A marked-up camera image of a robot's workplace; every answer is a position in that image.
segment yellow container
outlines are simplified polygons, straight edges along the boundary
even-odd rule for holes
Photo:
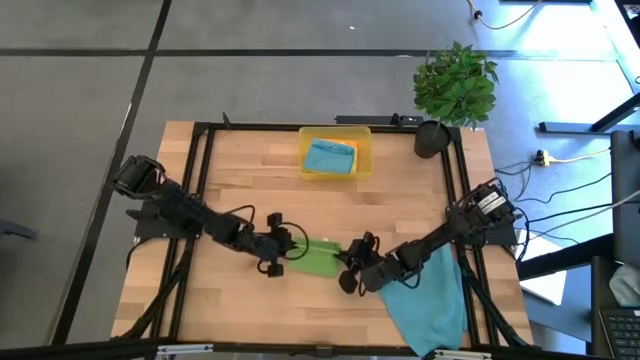
[[[373,173],[371,130],[366,126],[301,127],[298,136],[298,171],[304,180],[366,180]],[[305,170],[304,160],[313,139],[357,142],[356,171],[351,174],[329,174]]]

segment wooden table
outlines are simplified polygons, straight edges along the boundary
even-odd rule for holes
[[[168,122],[157,159],[167,175],[182,179],[193,123]],[[484,132],[461,129],[472,188],[494,176]],[[447,206],[442,160],[420,159],[413,136],[373,134],[375,171],[364,182],[307,182],[297,170],[297,132],[217,131],[204,200],[216,211],[241,205],[257,208],[256,228],[282,212],[311,238],[328,238],[347,248],[365,231],[381,239],[381,253],[424,236],[442,224]],[[204,138],[198,147],[191,191],[195,189]],[[461,196],[455,156],[456,194]],[[156,295],[168,241],[139,247],[131,259],[113,335],[128,330]],[[513,258],[503,249],[484,248],[493,300],[522,338],[532,342]],[[406,346],[376,293],[345,294],[338,280],[288,271],[267,278],[257,259],[235,253],[210,237],[198,240],[187,287],[179,339],[265,344]],[[167,334],[173,299],[165,309]],[[488,343],[480,303],[475,301],[480,339]]]

